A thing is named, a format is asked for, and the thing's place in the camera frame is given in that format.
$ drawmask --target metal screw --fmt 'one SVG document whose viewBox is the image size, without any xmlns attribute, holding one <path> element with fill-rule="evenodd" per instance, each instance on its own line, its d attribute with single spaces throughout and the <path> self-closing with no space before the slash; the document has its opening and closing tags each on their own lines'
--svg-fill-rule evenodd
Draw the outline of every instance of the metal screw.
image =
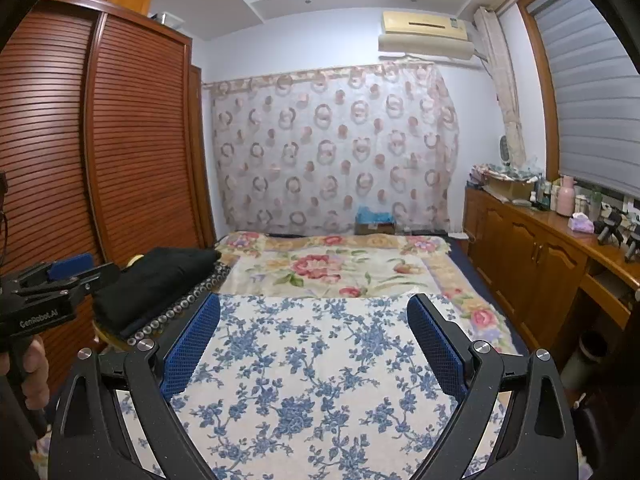
<svg viewBox="0 0 640 480">
<path fill-rule="evenodd" d="M 547 350 L 540 348 L 536 350 L 536 357 L 541 361 L 549 361 L 549 359 L 551 359 L 551 354 Z"/>
<path fill-rule="evenodd" d="M 147 352 L 154 347 L 154 344 L 155 343 L 152 339 L 143 339 L 142 341 L 138 342 L 138 350 L 140 350 L 141 352 Z"/>
<path fill-rule="evenodd" d="M 491 345 L 487 341 L 476 341 L 474 350 L 479 354 L 488 354 L 491 351 Z"/>
<path fill-rule="evenodd" d="M 91 357 L 91 349 L 90 348 L 83 348 L 80 351 L 78 351 L 78 359 L 80 359 L 81 361 L 84 361 L 85 359 L 88 359 L 89 357 Z"/>
</svg>

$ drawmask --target wooden dresser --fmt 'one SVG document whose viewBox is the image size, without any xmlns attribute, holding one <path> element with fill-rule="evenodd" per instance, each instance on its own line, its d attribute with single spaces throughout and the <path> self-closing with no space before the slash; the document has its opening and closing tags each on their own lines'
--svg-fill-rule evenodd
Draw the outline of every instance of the wooden dresser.
<svg viewBox="0 0 640 480">
<path fill-rule="evenodd" d="M 503 204 L 468 188 L 469 257 L 530 349 L 547 348 L 564 365 L 583 330 L 603 310 L 624 328 L 627 296 L 640 288 L 640 263 L 575 233 L 554 212 Z"/>
</svg>

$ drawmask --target air conditioner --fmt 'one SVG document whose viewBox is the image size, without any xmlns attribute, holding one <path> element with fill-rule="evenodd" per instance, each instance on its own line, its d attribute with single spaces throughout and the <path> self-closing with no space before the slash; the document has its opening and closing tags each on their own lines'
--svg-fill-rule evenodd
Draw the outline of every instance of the air conditioner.
<svg viewBox="0 0 640 480">
<path fill-rule="evenodd" d="M 462 20 L 414 12 L 385 11 L 384 34 L 378 38 L 381 52 L 405 52 L 427 56 L 471 59 L 475 52 Z"/>
</svg>

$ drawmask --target finger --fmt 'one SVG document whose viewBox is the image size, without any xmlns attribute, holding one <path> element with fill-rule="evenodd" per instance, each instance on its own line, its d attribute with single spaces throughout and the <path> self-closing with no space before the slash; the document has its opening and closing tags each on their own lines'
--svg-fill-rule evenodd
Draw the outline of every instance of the finger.
<svg viewBox="0 0 640 480">
<path fill-rule="evenodd" d="M 45 359 L 40 368 L 28 375 L 22 383 L 22 392 L 25 397 L 33 397 L 47 387 L 49 376 L 49 363 Z"/>
<path fill-rule="evenodd" d="M 24 366 L 24 370 L 28 374 L 31 374 L 46 363 L 47 358 L 44 353 L 44 344 L 42 342 L 42 338 L 37 335 L 33 338 L 33 341 L 31 341 L 31 345 L 24 353 L 24 357 L 22 358 L 22 366 Z"/>
<path fill-rule="evenodd" d="M 9 354 L 0 354 L 0 376 L 9 373 Z"/>
<path fill-rule="evenodd" d="M 49 388 L 44 388 L 38 393 L 27 397 L 24 400 L 24 405 L 28 410 L 41 410 L 49 403 Z"/>
</svg>

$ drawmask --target floral curtain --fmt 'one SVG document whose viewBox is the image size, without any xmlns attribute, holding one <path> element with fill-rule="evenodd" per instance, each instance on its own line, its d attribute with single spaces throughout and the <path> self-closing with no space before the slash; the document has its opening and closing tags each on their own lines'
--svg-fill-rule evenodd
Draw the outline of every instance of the floral curtain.
<svg viewBox="0 0 640 480">
<path fill-rule="evenodd" d="M 458 117 L 433 63 L 388 63 L 212 85 L 214 149 L 233 230 L 350 232 L 360 206 L 449 227 Z"/>
</svg>

